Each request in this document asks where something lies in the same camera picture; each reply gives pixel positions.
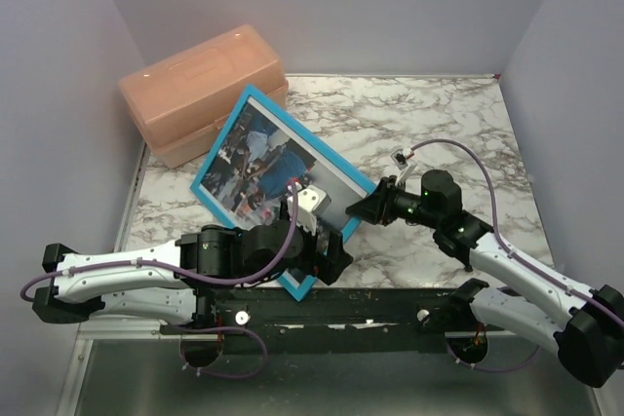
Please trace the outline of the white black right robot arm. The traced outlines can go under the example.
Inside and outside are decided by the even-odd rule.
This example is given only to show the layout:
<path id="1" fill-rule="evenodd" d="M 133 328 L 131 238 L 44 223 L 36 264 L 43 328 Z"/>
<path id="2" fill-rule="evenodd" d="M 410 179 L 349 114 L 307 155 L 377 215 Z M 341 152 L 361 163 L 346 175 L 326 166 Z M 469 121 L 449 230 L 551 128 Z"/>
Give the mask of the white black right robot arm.
<path id="1" fill-rule="evenodd" d="M 432 229 L 447 256 L 498 279 L 513 290 L 470 287 L 448 306 L 450 322 L 468 330 L 477 323 L 511 331 L 547 350 L 579 382 L 600 388 L 623 363 L 623 295 L 606 284 L 593 288 L 526 258 L 489 224 L 464 209 L 462 191 L 445 170 L 429 170 L 419 194 L 396 177 L 346 213 L 372 225 L 397 219 Z"/>

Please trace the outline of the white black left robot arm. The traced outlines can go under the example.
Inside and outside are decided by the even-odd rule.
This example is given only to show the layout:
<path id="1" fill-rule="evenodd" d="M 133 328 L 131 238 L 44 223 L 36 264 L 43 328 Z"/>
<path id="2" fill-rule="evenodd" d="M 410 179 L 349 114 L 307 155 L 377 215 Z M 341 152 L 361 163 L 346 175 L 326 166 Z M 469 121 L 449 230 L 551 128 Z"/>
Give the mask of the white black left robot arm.
<path id="1" fill-rule="evenodd" d="M 353 258 L 341 231 L 318 225 L 329 201 L 315 186 L 294 186 L 274 221 L 249 230 L 206 225 L 157 246 L 98 255 L 51 244 L 44 275 L 20 296 L 46 323 L 115 315 L 204 333 L 219 323 L 218 289 L 279 280 L 301 299 L 315 281 L 340 277 Z"/>

